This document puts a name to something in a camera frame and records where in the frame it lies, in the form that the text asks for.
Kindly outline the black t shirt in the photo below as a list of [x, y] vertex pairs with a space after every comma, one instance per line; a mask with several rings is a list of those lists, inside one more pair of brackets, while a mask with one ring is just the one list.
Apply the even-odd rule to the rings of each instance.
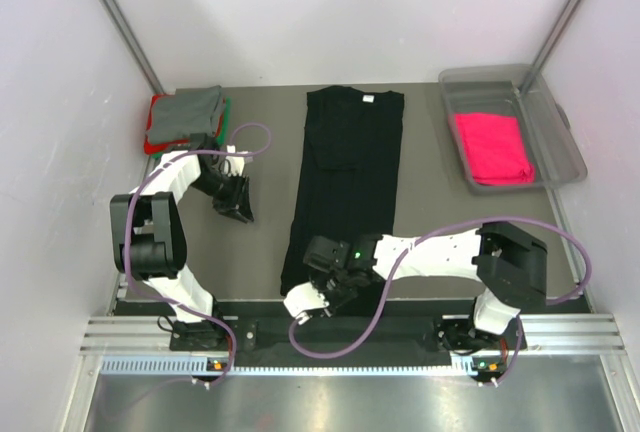
[[303, 156], [281, 294], [309, 281], [315, 236], [354, 243], [392, 234], [405, 97], [330, 86], [307, 95]]

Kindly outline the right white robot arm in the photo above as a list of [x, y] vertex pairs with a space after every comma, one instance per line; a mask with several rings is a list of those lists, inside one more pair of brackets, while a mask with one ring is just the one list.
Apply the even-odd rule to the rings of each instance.
[[369, 235], [354, 243], [313, 238], [303, 262], [313, 272], [284, 304], [304, 324], [334, 315], [365, 288], [407, 278], [453, 277], [483, 285], [467, 324], [444, 321], [438, 335], [451, 350], [472, 352], [499, 343], [520, 312], [547, 298], [546, 244], [509, 222], [485, 222], [427, 239]]

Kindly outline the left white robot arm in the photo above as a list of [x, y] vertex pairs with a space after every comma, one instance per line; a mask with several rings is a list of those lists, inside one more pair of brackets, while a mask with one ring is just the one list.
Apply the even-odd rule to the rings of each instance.
[[169, 301], [175, 318], [165, 317], [163, 328], [172, 336], [171, 348], [215, 350], [232, 341], [215, 297], [187, 266], [187, 241], [178, 210], [187, 190], [194, 188], [212, 199], [215, 212], [251, 223], [247, 151], [219, 146], [205, 138], [196, 153], [174, 150], [162, 155], [143, 190], [114, 196], [109, 204], [116, 268], [123, 273], [130, 262], [131, 279], [142, 282]]

